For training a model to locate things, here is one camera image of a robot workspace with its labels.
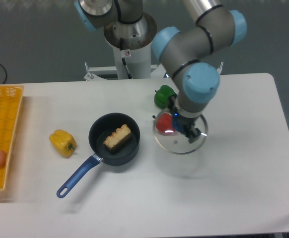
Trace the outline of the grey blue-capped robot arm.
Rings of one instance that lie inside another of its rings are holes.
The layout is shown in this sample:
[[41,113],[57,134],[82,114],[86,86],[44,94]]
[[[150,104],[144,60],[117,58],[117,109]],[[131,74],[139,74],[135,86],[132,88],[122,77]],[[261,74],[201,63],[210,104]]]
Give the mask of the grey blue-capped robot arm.
[[119,79],[149,77],[150,56],[155,55],[179,90],[168,98],[173,128],[193,143],[201,136],[195,121],[219,86],[219,72],[201,60],[241,41],[247,23],[243,14],[227,10],[219,0],[187,0],[184,4],[195,27],[181,33],[176,27],[158,30],[141,0],[74,2],[89,31],[103,29]]

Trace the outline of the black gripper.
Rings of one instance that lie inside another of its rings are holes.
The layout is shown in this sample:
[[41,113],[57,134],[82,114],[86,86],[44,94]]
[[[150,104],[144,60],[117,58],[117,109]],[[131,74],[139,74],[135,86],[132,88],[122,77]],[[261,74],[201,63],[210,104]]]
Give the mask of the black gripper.
[[201,135],[201,131],[195,127],[195,122],[199,115],[190,116],[188,112],[180,108],[177,95],[169,98],[169,112],[172,116],[172,126],[178,132],[188,137],[190,144],[196,142]]

